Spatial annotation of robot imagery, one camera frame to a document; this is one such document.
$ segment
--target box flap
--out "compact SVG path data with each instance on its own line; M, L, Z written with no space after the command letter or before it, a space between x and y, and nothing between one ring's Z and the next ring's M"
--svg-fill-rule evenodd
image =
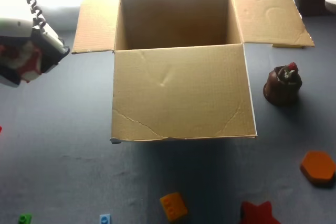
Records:
M115 52L112 138L256 136L242 44Z
M119 0L84 0L72 54L114 49Z
M314 46L293 0L233 0L243 42Z

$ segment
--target orange hexagonal block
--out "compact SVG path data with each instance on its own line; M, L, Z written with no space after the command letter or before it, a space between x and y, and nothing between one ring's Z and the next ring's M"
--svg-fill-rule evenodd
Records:
M188 214L179 193L168 194L160 198L160 202L169 221L174 221Z
M326 152L309 151L306 153L300 169L313 184L327 184L334 179L335 163Z

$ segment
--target open cardboard box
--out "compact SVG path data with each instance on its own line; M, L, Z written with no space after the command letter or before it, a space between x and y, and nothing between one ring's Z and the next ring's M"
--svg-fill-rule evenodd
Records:
M255 137L243 43L314 46L293 0L85 0L72 53L114 51L112 138Z

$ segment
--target table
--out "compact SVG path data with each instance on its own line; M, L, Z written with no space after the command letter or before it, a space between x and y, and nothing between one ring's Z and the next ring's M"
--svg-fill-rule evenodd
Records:
M159 198L179 191L191 223L238 223L243 200L270 200L281 223L334 223L336 189L314 188L299 165L308 150L336 161L336 17L304 19L315 48L246 44L257 139L109 141L110 52L69 55L18 88L0 86L0 223L168 223ZM70 46L74 32L60 35ZM300 103L263 97L273 67L295 61Z

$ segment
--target green block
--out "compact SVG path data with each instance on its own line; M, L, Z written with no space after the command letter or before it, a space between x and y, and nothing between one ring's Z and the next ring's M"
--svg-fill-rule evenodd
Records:
M30 222L32 220L31 216L32 215L29 215L29 214L27 214L27 215L20 215L18 224L30 224Z

